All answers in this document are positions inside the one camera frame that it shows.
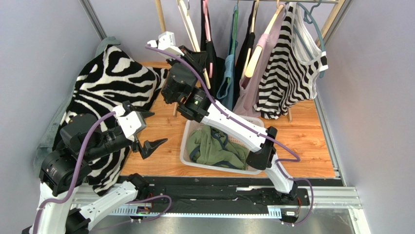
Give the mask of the blue ribbed tank top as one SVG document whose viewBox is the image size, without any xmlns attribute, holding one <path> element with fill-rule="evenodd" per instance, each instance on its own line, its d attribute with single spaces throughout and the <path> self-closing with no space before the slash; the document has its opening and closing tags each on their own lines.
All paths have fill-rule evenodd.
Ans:
<svg viewBox="0 0 415 234">
<path fill-rule="evenodd" d="M 222 83 L 216 97 L 227 109 L 233 109 L 235 55 L 227 55 Z"/>
</svg>

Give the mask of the green tank top navy trim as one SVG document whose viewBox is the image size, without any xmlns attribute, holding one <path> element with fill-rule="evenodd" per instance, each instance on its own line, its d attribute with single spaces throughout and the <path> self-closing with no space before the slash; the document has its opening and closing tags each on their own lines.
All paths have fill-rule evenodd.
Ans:
<svg viewBox="0 0 415 234">
<path fill-rule="evenodd" d="M 193 162 L 237 170 L 247 168 L 248 148 L 228 140 L 228 134 L 208 125 L 194 131 L 187 141 Z"/>
</svg>

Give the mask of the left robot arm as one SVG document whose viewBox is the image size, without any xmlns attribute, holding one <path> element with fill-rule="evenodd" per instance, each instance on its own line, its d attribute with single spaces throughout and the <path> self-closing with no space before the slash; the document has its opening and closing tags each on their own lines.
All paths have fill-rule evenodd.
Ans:
<svg viewBox="0 0 415 234">
<path fill-rule="evenodd" d="M 146 128 L 153 112 L 123 102 L 101 118 L 79 114 L 60 130 L 59 146 L 41 164 L 40 198 L 35 221 L 25 234 L 89 234 L 95 225 L 125 204 L 153 201 L 149 183 L 132 174 L 115 190 L 80 208 L 74 196 L 87 175 L 90 163 L 124 148 L 148 158 L 163 139 L 140 143 L 137 134 Z"/>
</svg>

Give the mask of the pink hanger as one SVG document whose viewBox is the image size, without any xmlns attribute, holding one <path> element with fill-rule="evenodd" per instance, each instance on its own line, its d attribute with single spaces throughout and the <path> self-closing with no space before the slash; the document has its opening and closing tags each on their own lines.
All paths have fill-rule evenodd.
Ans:
<svg viewBox="0 0 415 234">
<path fill-rule="evenodd" d="M 204 13 L 204 18 L 205 18 L 205 35 L 207 37 L 207 42 L 211 42 L 211 33 L 210 33 L 210 25 L 209 25 L 209 20 L 208 20 L 208 1 L 204 0 L 202 2 L 202 7 L 203 7 L 203 13 Z M 212 74 L 213 74 L 213 63 L 210 62 L 209 63 L 209 73 L 208 73 L 208 77 L 212 78 Z"/>
</svg>

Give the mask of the lilac ribbed tank top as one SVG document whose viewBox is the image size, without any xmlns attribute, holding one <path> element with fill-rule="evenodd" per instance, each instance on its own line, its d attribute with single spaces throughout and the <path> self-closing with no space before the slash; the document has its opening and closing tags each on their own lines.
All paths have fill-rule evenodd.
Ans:
<svg viewBox="0 0 415 234">
<path fill-rule="evenodd" d="M 259 84 L 263 74 L 265 73 L 270 54 L 279 38 L 285 11 L 285 5 L 282 5 L 284 8 L 277 17 L 275 24 L 271 29 L 270 35 L 265 36 L 265 47 L 260 56 L 254 75 L 251 78 L 247 78 L 244 75 L 241 81 L 239 81 L 240 96 L 237 99 L 235 107 L 233 108 L 233 112 L 238 115 L 248 117 L 259 117 L 261 115 L 261 113 L 256 110 L 254 105 L 259 101 Z"/>
</svg>

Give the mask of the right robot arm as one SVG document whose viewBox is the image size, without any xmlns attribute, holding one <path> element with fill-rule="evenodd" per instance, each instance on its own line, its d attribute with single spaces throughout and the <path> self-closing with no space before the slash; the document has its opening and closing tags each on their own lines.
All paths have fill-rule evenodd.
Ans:
<svg viewBox="0 0 415 234">
<path fill-rule="evenodd" d="M 204 84 L 197 87 L 201 76 L 193 65 L 176 54 L 158 48 L 154 50 L 171 65 L 161 91 L 164 102 L 177 104 L 178 112 L 186 119 L 214 127 L 239 140 L 249 150 L 248 166 L 264 171 L 276 191 L 294 198 L 298 185 L 281 164 L 274 147 L 275 144 L 285 147 L 276 140 L 277 129 L 257 126 L 233 113 L 215 100 Z"/>
</svg>

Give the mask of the white perforated plastic basket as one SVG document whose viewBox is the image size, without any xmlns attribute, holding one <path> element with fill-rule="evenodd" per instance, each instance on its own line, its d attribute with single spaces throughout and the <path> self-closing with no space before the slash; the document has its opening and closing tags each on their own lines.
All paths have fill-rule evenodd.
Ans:
<svg viewBox="0 0 415 234">
<path fill-rule="evenodd" d="M 248 117 L 248 116 L 240 116 L 241 118 L 245 119 L 246 121 L 257 125 L 259 127 L 264 127 L 264 123 L 262 120 L 260 120 L 259 118 L 255 118 L 255 117 Z M 187 166 L 192 166 L 192 167 L 198 167 L 198 168 L 204 168 L 204 169 L 208 169 L 208 170 L 215 170 L 215 171 L 222 171 L 222 172 L 227 172 L 227 173 L 239 173 L 239 174 L 245 174 L 245 175 L 249 175 L 249 176 L 255 176 L 261 173 L 261 170 L 257 170 L 252 168 L 251 166 L 247 166 L 247 168 L 245 170 L 237 170 L 237 169 L 231 169 L 231 168 L 225 168 L 225 167 L 217 167 L 217 166 L 211 166 L 211 165 L 205 165 L 205 164 L 199 164 L 196 162 L 193 162 L 189 156 L 189 152 L 187 151 L 187 141 L 190 138 L 190 135 L 192 134 L 192 132 L 194 131 L 199 131 L 201 130 L 203 127 L 203 124 L 198 123 L 196 121 L 193 120 L 187 120 L 186 125 L 185 125 L 185 129 L 184 129 L 184 133 L 183 133 L 183 137 L 182 137 L 182 142 L 181 142 L 181 147 L 180 147 L 180 154 L 179 154 L 179 159 L 180 161 L 187 165 Z M 245 148 L 247 148 L 247 146 L 245 146 L 241 141 L 239 141 L 238 139 L 229 136 L 228 140 L 230 142 L 235 142 L 241 146 L 244 146 Z"/>
</svg>

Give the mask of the cream plastic hanger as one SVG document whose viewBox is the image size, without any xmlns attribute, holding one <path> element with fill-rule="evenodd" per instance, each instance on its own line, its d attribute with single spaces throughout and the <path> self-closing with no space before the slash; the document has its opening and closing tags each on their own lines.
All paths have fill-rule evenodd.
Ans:
<svg viewBox="0 0 415 234">
<path fill-rule="evenodd" d="M 197 39 L 197 36 L 196 36 L 196 32 L 195 32 L 191 17 L 189 15 L 189 10 L 188 10 L 189 3 L 188 3 L 188 5 L 186 5 L 183 0 L 178 0 L 177 5 L 178 5 L 179 12 L 181 14 L 182 21 L 185 25 L 185 29 L 187 31 L 187 34 L 188 34 L 188 37 L 189 37 L 189 40 L 191 42 L 193 50 L 195 52 L 201 52 L 199 42 L 198 42 L 198 39 Z M 211 85 L 210 85 L 208 73 L 207 73 L 207 70 L 206 70 L 206 64 L 207 64 L 207 56 L 205 56 L 205 58 L 203 58 L 203 60 L 201 62 L 201 66 L 203 67 L 202 72 L 203 72 L 203 76 L 204 76 L 204 79 L 205 79 L 205 84 L 206 84 L 207 88 L 210 89 Z"/>
</svg>

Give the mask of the black white striped tank top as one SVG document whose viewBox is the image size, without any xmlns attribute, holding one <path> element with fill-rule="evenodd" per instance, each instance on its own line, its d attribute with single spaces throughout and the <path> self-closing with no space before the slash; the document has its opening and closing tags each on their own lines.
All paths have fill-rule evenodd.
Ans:
<svg viewBox="0 0 415 234">
<path fill-rule="evenodd" d="M 318 47 L 303 20 L 303 5 L 288 4 L 279 38 L 259 84 L 255 111 L 278 119 L 298 102 L 317 97 L 317 78 L 328 69 L 327 55 Z"/>
</svg>

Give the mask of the wooden clothes rack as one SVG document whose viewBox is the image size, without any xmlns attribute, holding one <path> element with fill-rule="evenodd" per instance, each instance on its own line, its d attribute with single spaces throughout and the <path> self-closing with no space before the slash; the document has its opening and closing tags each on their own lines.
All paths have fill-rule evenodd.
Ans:
<svg viewBox="0 0 415 234">
<path fill-rule="evenodd" d="M 160 23 L 161 31 L 164 33 L 166 31 L 166 24 L 165 24 L 165 17 L 163 14 L 163 8 L 160 0 L 155 0 L 155 6 L 157 10 L 157 16 Z M 330 12 L 323 28 L 321 29 L 321 36 L 322 40 L 316 42 L 316 44 L 320 45 L 322 48 L 322 44 L 327 43 L 331 33 L 334 32 L 336 26 L 336 21 L 340 20 L 340 11 L 346 7 L 347 3 L 351 3 L 350 0 L 336 0 L 335 6 L 333 7 L 332 11 Z"/>
</svg>

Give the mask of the zebra print blanket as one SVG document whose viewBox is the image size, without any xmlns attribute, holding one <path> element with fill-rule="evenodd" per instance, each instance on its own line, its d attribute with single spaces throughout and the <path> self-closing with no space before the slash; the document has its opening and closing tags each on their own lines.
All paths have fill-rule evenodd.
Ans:
<svg viewBox="0 0 415 234">
<path fill-rule="evenodd" d="M 92 114 L 99 119 L 124 101 L 149 111 L 167 75 L 166 68 L 142 65 L 117 46 L 107 45 L 76 78 L 72 98 L 54 130 L 52 151 L 61 141 L 60 129 L 76 115 Z M 97 195 L 105 195 L 118 181 L 130 151 L 127 146 L 89 163 L 92 172 L 86 179 Z"/>
</svg>

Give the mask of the green hanger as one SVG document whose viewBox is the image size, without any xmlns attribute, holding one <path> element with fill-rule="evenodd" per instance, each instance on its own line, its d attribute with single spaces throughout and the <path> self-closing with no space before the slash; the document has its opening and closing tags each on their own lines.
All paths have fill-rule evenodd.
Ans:
<svg viewBox="0 0 415 234">
<path fill-rule="evenodd" d="M 237 46 L 237 24 L 238 24 L 238 16 L 239 16 L 239 6 L 238 3 L 235 4 L 233 9 L 233 16 L 232 16 L 232 24 L 230 28 L 230 38 L 229 38 L 229 45 L 228 45 L 228 55 L 235 55 L 235 50 Z"/>
</svg>

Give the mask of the wooden hanger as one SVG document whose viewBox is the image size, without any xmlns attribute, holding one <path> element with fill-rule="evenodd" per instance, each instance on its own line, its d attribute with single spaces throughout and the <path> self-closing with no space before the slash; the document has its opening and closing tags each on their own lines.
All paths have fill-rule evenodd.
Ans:
<svg viewBox="0 0 415 234">
<path fill-rule="evenodd" d="M 282 4 L 280 4 L 280 1 L 277 0 L 276 1 L 276 11 L 273 15 L 273 17 L 271 18 L 267 28 L 265 29 L 265 32 L 263 33 L 263 35 L 260 37 L 260 39 L 258 40 L 258 43 L 252 53 L 252 56 L 250 57 L 250 59 L 248 60 L 248 64 L 245 68 L 245 76 L 247 78 L 251 78 L 254 75 L 255 69 L 259 63 L 259 59 L 260 56 L 264 50 L 265 47 L 265 36 L 269 36 L 272 27 L 275 24 L 275 21 L 277 19 L 277 17 L 279 16 L 280 12 L 283 10 L 284 6 Z"/>
</svg>

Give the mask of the black mounting rail base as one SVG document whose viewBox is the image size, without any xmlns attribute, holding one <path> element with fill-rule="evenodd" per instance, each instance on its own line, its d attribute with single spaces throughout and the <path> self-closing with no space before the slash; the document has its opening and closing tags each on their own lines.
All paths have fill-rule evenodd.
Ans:
<svg viewBox="0 0 415 234">
<path fill-rule="evenodd" d="M 138 203 L 117 206 L 111 215 L 132 218 L 220 217 L 271 218 L 298 222 L 309 211 L 362 208 L 357 191 L 339 179 L 295 183 L 296 191 L 277 192 L 267 178 L 148 176 L 149 187 Z"/>
</svg>

